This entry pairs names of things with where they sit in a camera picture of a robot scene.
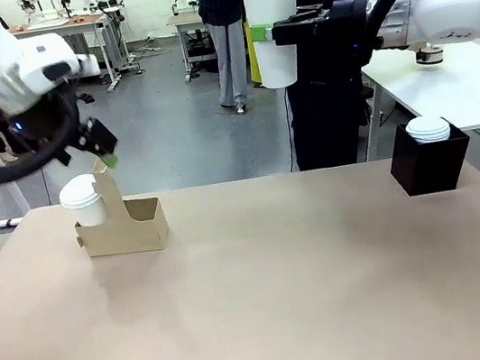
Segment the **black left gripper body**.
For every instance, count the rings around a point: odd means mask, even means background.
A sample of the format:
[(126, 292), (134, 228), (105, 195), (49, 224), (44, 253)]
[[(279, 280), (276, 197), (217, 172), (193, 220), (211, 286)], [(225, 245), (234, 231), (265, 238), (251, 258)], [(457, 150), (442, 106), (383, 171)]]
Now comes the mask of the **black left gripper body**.
[(76, 145), (80, 151), (103, 158), (115, 154), (117, 143), (117, 137), (97, 118), (91, 116), (78, 126)]

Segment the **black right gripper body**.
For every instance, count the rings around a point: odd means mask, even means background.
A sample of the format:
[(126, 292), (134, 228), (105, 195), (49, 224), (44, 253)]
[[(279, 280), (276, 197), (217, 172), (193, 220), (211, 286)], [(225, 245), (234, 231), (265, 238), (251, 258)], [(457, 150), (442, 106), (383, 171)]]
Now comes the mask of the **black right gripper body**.
[(271, 36), (277, 46), (327, 42), (332, 38), (329, 9), (296, 13), (272, 26)]

